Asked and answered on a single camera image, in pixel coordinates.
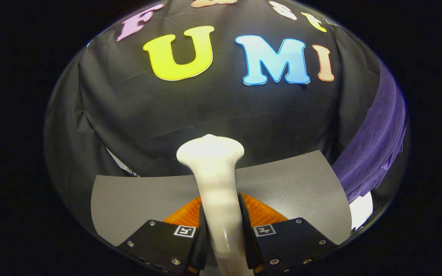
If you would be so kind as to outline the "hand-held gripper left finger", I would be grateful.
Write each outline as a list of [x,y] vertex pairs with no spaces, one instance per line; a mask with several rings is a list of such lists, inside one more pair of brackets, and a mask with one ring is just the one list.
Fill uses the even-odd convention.
[[208,240],[198,196],[163,221],[147,220],[117,248],[149,274],[200,274],[206,267]]

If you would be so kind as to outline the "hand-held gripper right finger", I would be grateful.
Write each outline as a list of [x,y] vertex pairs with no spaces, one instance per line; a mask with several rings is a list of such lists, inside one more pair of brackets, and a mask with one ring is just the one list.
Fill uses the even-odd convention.
[[288,219],[244,193],[238,200],[247,265],[255,274],[301,274],[338,248],[303,218]]

